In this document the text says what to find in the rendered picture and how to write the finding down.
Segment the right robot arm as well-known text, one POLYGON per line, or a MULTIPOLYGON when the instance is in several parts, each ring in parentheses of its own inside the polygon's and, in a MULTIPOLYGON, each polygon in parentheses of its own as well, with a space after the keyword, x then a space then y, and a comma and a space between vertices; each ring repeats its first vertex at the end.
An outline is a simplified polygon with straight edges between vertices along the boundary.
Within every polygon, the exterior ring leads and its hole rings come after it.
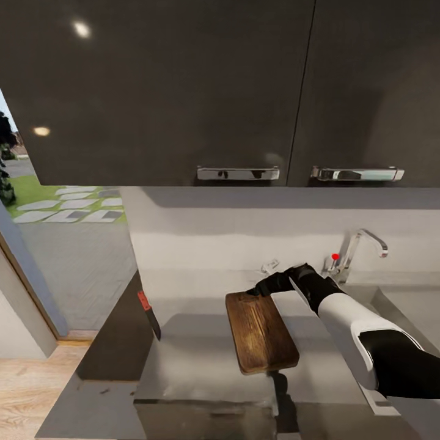
POLYGON ((306 262, 275 271, 278 264, 276 258, 264 263, 265 278, 247 294, 266 298, 296 290, 323 322, 356 381, 383 394, 424 440, 440 440, 440 357, 306 262))

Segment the parer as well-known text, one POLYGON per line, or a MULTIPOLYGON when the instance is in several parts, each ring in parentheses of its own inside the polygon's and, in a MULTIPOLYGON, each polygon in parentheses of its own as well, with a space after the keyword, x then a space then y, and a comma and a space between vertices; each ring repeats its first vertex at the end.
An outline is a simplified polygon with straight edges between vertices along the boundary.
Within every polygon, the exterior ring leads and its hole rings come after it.
POLYGON ((157 322, 155 314, 153 313, 152 306, 149 305, 147 297, 144 295, 144 291, 143 290, 139 291, 137 293, 137 296, 138 296, 138 298, 139 298, 139 300, 140 300, 140 302, 142 304, 142 307, 144 308, 144 310, 145 310, 145 312, 147 314, 147 317, 148 317, 148 319, 149 319, 149 321, 150 321, 150 323, 151 323, 151 325, 152 325, 152 327, 153 327, 153 329, 155 331, 155 334, 157 335, 158 339, 160 339, 161 328, 160 328, 160 325, 157 322))

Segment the cutting board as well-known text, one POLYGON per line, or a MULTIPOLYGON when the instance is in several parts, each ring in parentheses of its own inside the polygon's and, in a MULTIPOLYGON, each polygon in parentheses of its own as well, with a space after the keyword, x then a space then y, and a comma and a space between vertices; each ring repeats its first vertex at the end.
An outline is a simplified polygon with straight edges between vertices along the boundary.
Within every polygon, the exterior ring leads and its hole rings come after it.
POLYGON ((299 362, 295 343, 271 298, 246 291, 229 293, 225 302, 239 364, 243 372, 256 372, 299 362), (240 302, 257 298, 257 301, 240 302))

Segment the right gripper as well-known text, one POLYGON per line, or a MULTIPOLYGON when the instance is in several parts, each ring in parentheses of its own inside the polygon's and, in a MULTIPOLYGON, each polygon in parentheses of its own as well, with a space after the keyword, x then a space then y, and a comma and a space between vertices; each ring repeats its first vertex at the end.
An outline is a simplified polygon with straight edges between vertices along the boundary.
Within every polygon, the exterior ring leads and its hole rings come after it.
POLYGON ((280 273, 280 271, 276 271, 276 273, 268 276, 268 278, 264 278, 258 282, 254 288, 247 290, 247 294, 252 296, 258 296, 261 294, 263 298, 266 298, 272 293, 284 292, 285 290, 280 287, 277 281, 277 277, 280 273))

